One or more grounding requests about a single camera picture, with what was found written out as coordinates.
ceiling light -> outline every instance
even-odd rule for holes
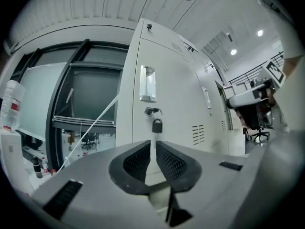
[[[262,35],[263,35],[263,33],[264,33],[264,31],[263,31],[263,30],[259,30],[259,31],[257,32],[257,35],[258,35],[258,36],[262,36]]]
[[[233,49],[232,51],[231,51],[231,55],[235,55],[237,53],[237,50],[236,49]]]

white pipe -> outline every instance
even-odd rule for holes
[[[65,162],[62,164],[60,169],[57,172],[60,172],[60,170],[64,167],[65,163],[68,161],[74,150],[78,147],[78,145],[81,143],[81,140],[83,139],[84,136],[87,135],[87,133],[91,130],[91,128],[99,121],[99,119],[115,104],[116,101],[118,101],[119,95],[117,95],[112,102],[105,108],[105,110],[100,114],[100,116],[93,122],[93,124],[88,128],[88,130],[85,132],[85,134],[80,138],[78,143],[75,145],[74,149],[71,151],[71,153],[68,155],[66,158]]]

ceiling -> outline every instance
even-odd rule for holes
[[[15,20],[8,41],[20,47],[52,31],[88,24],[134,30],[140,18],[179,33],[225,70],[277,36],[257,0],[30,0]],[[264,30],[261,38],[256,36],[258,29]],[[234,57],[232,48],[238,50]]]

padlock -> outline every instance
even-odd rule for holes
[[[162,133],[162,120],[160,119],[155,119],[152,122],[152,132],[153,133]]]

railing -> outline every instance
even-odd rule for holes
[[[284,56],[283,52],[280,52],[276,56],[272,57],[270,59],[276,66],[278,66],[280,69],[282,69],[282,66],[284,64]],[[246,73],[232,79],[229,81],[229,83],[232,84],[239,84],[239,83],[249,83],[251,82],[255,77],[258,76],[261,69],[263,68],[264,64],[267,63],[267,61],[263,62],[259,66],[247,71]]]

